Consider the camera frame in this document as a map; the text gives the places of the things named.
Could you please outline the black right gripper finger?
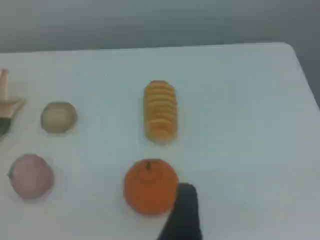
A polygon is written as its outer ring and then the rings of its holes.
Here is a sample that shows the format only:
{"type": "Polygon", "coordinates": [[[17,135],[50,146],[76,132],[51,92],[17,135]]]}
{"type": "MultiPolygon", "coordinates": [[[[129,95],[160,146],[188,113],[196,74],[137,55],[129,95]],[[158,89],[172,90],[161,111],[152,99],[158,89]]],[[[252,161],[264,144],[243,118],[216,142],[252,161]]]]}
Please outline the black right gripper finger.
{"type": "Polygon", "coordinates": [[[176,200],[159,240],[202,240],[200,227],[199,203],[196,188],[186,182],[177,186],[176,200]]]}

